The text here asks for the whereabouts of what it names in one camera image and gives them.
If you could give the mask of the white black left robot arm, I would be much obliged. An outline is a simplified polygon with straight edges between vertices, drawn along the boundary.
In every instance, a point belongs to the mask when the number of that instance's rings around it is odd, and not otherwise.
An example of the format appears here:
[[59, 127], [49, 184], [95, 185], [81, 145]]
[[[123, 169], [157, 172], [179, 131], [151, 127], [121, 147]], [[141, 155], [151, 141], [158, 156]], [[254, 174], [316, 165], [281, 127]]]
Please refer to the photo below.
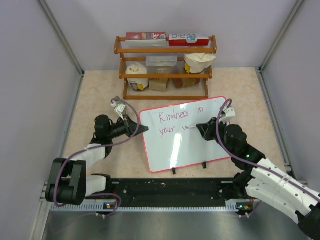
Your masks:
[[149, 128], [131, 120], [128, 115], [113, 122], [107, 115], [99, 115], [94, 120], [94, 134], [89, 145], [80, 153], [66, 158], [56, 158], [51, 166], [45, 191], [48, 202], [58, 205], [80, 205], [86, 197], [94, 194], [109, 198], [114, 191], [111, 183], [107, 182], [108, 175], [95, 173], [87, 177], [87, 170], [95, 163], [107, 158], [113, 146], [113, 139], [123, 135], [131, 138]]

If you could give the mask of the pink framed whiteboard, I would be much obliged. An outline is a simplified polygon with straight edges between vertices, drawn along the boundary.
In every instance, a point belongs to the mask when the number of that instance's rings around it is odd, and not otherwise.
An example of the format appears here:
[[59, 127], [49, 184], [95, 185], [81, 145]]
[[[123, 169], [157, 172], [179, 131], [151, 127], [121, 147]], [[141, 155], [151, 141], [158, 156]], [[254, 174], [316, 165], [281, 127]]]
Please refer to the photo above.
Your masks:
[[217, 117], [226, 100], [218, 96], [142, 110], [140, 123], [149, 128], [142, 137], [150, 172], [229, 158], [216, 141], [204, 140], [196, 128], [188, 129]]

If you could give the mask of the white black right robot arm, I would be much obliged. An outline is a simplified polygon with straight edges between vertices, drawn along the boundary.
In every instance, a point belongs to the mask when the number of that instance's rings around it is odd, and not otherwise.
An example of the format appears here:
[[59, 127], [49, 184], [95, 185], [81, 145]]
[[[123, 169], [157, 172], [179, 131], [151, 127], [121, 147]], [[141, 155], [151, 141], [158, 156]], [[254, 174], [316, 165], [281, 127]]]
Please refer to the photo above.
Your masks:
[[320, 194], [279, 169], [262, 152], [247, 142], [237, 124], [212, 118], [195, 126], [206, 141], [216, 141], [242, 172], [233, 179], [239, 198], [258, 199], [295, 222], [310, 239], [320, 238]]

